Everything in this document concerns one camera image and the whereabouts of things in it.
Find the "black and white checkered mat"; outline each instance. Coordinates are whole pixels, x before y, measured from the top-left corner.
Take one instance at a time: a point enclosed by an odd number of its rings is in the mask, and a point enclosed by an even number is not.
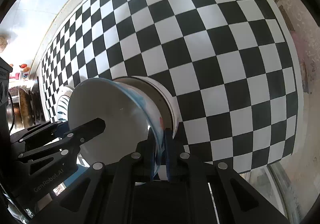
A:
[[[267,0],[84,0],[42,60],[45,104],[56,121],[62,85],[151,77],[177,99],[186,151],[245,172],[293,151],[291,53]]]

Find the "checkered pattern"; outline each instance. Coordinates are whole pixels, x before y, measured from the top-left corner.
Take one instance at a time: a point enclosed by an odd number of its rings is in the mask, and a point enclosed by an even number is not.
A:
[[[54,121],[62,85],[148,76],[176,97],[176,139],[203,161],[246,172],[293,151],[296,77],[266,0],[86,0],[52,40],[42,73]]]

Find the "checkerboard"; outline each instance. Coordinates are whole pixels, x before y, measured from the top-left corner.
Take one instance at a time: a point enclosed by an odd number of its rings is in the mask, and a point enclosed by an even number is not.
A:
[[[45,105],[57,121],[62,85],[148,76],[175,97],[187,152],[246,172],[293,151],[291,55],[267,0],[84,0],[43,57]]]

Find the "round metal bolt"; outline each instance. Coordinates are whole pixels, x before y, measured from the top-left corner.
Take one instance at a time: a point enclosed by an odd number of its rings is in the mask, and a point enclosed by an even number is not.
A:
[[[188,158],[190,157],[190,154],[189,154],[189,153],[181,153],[181,154],[180,154],[180,157],[181,157],[182,159],[188,159]]]
[[[65,150],[63,150],[63,151],[61,152],[61,155],[66,155],[67,153],[69,153],[69,151],[68,151],[67,149],[65,149]]]
[[[100,170],[103,167],[102,163],[94,163],[92,168],[95,170]]]
[[[228,165],[224,162],[220,162],[218,163],[218,167],[221,169],[221,170],[225,170],[228,168]]]
[[[141,157],[141,154],[138,153],[138,152],[134,152],[134,153],[131,154],[131,157],[132,157],[133,159],[139,159],[139,158]]]

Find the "silver screw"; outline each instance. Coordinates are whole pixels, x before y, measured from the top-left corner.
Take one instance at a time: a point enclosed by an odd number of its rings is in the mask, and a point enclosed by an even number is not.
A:
[[[131,154],[131,157],[132,157],[133,159],[139,159],[139,158],[141,157],[141,154],[138,153],[138,152],[134,152],[134,153]]]
[[[95,170],[100,170],[103,167],[102,163],[94,163],[92,168]]]
[[[63,150],[62,152],[61,152],[61,155],[66,155],[66,154],[68,154],[69,153],[69,151],[67,150],[67,149],[65,149],[65,150]]]
[[[182,159],[188,159],[188,158],[190,157],[190,154],[189,154],[189,153],[181,153],[181,154],[180,154],[180,157],[181,157]]]
[[[225,170],[228,168],[228,165],[224,162],[220,162],[218,163],[218,167],[221,169],[221,170]]]

